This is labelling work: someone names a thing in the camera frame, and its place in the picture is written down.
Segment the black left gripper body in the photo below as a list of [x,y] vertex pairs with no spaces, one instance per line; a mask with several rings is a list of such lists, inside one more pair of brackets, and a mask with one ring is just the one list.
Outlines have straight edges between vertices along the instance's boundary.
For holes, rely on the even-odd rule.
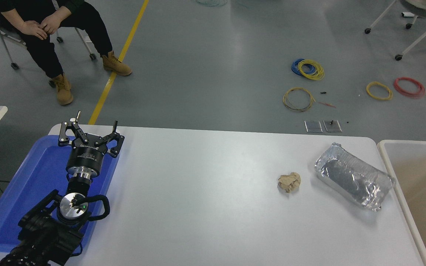
[[84,144],[81,138],[71,141],[72,150],[66,165],[66,172],[69,174],[75,174],[81,168],[85,168],[90,174],[100,174],[108,146],[94,135],[89,135],[88,141],[88,144]]

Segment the person's left hand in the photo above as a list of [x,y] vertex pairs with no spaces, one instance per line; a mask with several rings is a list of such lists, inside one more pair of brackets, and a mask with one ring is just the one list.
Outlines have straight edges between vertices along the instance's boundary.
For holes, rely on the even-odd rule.
[[39,28],[42,29],[46,34],[52,35],[60,27],[62,19],[56,14],[49,15],[46,17],[39,25]]

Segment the person's right hand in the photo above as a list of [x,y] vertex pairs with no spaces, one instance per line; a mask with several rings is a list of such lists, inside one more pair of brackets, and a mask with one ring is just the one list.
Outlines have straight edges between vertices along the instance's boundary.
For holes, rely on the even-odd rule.
[[31,35],[39,38],[40,40],[47,39],[47,33],[44,29],[41,29],[40,25],[36,21],[24,21],[19,29],[25,35]]

